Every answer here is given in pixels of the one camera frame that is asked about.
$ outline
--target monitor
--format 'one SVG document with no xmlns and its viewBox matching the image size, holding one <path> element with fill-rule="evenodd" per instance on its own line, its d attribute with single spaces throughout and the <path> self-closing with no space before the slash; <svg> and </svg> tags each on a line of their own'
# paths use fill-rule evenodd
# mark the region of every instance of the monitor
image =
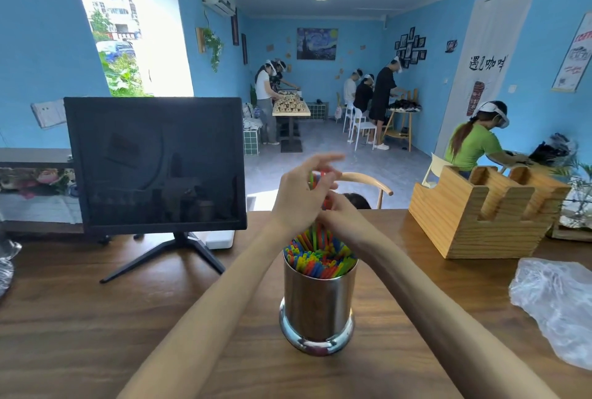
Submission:
<svg viewBox="0 0 592 399">
<path fill-rule="evenodd" d="M 86 233 L 246 229 L 240 98 L 67 97 Z"/>
</svg>

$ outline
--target door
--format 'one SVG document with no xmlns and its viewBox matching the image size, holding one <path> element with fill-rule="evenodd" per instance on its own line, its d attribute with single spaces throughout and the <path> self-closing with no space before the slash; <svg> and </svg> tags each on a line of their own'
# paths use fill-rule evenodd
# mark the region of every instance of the door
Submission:
<svg viewBox="0 0 592 399">
<path fill-rule="evenodd" d="M 436 156 L 444 157 L 454 129 L 467 121 L 478 105 L 496 99 L 531 2 L 475 2 L 440 127 Z"/>
</svg>

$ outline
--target white t-shirt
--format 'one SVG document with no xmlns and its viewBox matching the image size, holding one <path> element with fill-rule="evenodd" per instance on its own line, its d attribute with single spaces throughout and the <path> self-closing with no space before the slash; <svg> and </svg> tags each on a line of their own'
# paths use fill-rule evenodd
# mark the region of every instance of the white t-shirt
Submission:
<svg viewBox="0 0 592 399">
<path fill-rule="evenodd" d="M 356 99 L 356 83 L 351 78 L 347 78 L 343 85 L 343 99 L 352 103 Z"/>
<path fill-rule="evenodd" d="M 265 81 L 269 81 L 269 75 L 265 70 L 261 70 L 257 75 L 257 82 L 255 83 L 257 100 L 265 100 L 266 98 L 269 98 L 269 94 L 265 90 Z"/>
</svg>

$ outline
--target plastic bag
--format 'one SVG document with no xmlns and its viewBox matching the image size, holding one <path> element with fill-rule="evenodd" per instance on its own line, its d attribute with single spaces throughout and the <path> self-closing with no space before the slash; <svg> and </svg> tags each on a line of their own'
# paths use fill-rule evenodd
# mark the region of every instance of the plastic bag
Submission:
<svg viewBox="0 0 592 399">
<path fill-rule="evenodd" d="M 592 271 L 573 261 L 521 259 L 510 302 L 536 320 L 557 357 L 592 370 Z"/>
<path fill-rule="evenodd" d="M 0 297 L 4 295 L 14 276 L 11 259 L 21 250 L 21 245 L 12 240 L 0 240 Z"/>
</svg>

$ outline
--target wooden box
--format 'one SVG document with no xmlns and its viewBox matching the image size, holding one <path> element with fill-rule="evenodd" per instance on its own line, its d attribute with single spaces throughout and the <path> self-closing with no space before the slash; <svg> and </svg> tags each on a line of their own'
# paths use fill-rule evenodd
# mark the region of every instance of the wooden box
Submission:
<svg viewBox="0 0 592 399">
<path fill-rule="evenodd" d="M 469 180 L 444 167 L 433 189 L 415 184 L 409 211 L 445 259 L 515 259 L 533 253 L 569 190 L 525 167 L 476 167 Z"/>
</svg>

